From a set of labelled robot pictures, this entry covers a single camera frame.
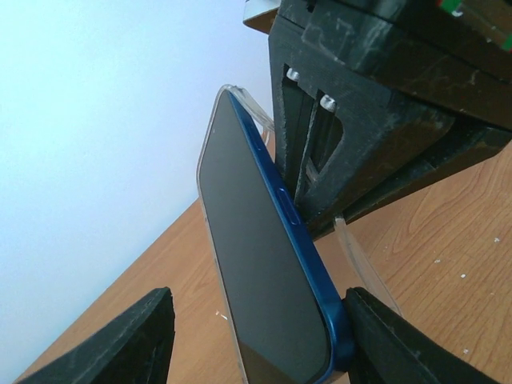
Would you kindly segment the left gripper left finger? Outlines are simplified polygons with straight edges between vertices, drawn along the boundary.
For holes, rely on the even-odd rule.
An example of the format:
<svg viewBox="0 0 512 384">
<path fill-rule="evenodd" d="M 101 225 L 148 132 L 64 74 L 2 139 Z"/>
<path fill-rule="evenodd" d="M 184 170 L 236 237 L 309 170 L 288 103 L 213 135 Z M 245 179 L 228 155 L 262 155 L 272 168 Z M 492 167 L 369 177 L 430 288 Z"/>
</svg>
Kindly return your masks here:
<svg viewBox="0 0 512 384">
<path fill-rule="evenodd" d="M 168 287 L 153 289 L 22 383 L 165 383 L 174 345 Z"/>
</svg>

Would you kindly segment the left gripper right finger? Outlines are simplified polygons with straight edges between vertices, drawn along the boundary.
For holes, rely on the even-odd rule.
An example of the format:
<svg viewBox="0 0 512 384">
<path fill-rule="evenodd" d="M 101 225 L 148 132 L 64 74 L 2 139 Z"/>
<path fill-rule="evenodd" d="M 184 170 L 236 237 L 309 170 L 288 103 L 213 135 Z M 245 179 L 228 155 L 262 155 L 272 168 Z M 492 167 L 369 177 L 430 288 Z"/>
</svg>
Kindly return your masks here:
<svg viewBox="0 0 512 384">
<path fill-rule="evenodd" d="M 352 383 L 495 382 L 425 336 L 364 288 L 349 288 L 344 304 L 356 345 L 348 370 Z"/>
</svg>

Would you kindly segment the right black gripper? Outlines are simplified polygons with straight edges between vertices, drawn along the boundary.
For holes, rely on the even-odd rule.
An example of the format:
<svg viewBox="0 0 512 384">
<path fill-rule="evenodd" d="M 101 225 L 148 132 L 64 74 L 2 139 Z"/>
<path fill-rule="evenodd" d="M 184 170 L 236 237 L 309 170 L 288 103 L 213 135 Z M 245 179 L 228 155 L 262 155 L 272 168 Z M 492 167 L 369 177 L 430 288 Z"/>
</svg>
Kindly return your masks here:
<svg viewBox="0 0 512 384">
<path fill-rule="evenodd" d="M 298 34 L 269 38 L 276 165 L 313 238 L 340 214 L 354 222 L 511 141 L 508 1 L 247 1 L 243 21 Z M 305 45 L 465 115 L 387 177 L 388 89 Z"/>
</svg>

